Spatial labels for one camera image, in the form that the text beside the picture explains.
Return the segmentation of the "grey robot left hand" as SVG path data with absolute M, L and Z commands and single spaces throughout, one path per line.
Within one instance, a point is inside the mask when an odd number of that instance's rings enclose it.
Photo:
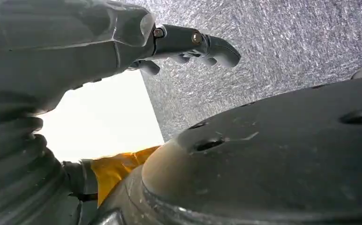
M 154 67 L 153 59 L 236 66 L 227 41 L 157 27 L 145 8 L 114 0 L 0 0 L 0 214 L 91 197 L 89 163 L 60 162 L 37 133 L 69 90 Z

